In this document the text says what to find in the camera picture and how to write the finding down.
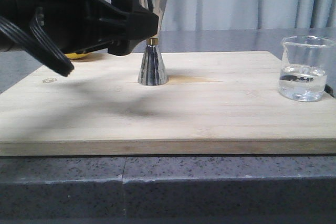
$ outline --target water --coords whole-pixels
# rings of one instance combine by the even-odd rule
[[[289,65],[281,70],[279,92],[297,101],[312,102],[322,98],[326,73],[307,65]]]

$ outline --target metal jigger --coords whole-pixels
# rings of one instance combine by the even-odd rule
[[[147,46],[142,58],[138,83],[146,86],[162,85],[168,82],[168,75],[159,51],[159,33],[167,0],[139,0],[139,3],[158,15],[159,24],[157,34],[146,41]]]

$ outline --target black cable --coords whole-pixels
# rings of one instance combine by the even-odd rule
[[[49,36],[44,32],[40,23],[44,22],[44,14],[42,7],[38,7],[35,12],[34,18],[31,20],[29,26],[31,32],[34,34],[35,38],[40,42],[46,50],[52,52],[55,58],[63,62],[65,66],[71,71],[74,69],[71,61],[62,53],[62,51],[55,45],[55,43],[49,38]]]
[[[32,23],[34,23],[37,17],[34,16]],[[66,56],[59,54],[59,52],[55,51],[55,48],[50,47],[50,42],[53,43],[50,38],[45,34],[45,38],[41,32],[36,32],[38,30],[38,26],[33,25],[36,33],[40,38],[40,41],[36,41],[31,38],[27,33],[25,33],[21,28],[16,26],[14,23],[9,21],[3,16],[0,16],[0,31],[7,36],[14,43],[18,44],[23,50],[33,56],[35,59],[40,61],[42,64],[46,65],[51,70],[57,72],[62,76],[68,76],[72,70],[74,70],[74,66],[70,62]],[[47,45],[41,44],[41,41],[48,41]]]

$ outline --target wooden cutting board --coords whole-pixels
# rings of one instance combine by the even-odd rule
[[[0,94],[0,155],[336,153],[336,99],[286,99],[269,52],[163,54],[169,83],[137,83],[142,54],[92,54]]]

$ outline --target gray countertop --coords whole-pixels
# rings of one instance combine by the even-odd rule
[[[280,58],[281,39],[295,34],[336,39],[336,28],[164,31],[160,49],[270,51]],[[0,59],[0,93],[40,66],[23,52]],[[335,90],[335,73],[327,83]],[[311,214],[335,220],[335,192],[334,155],[0,158],[3,221]]]

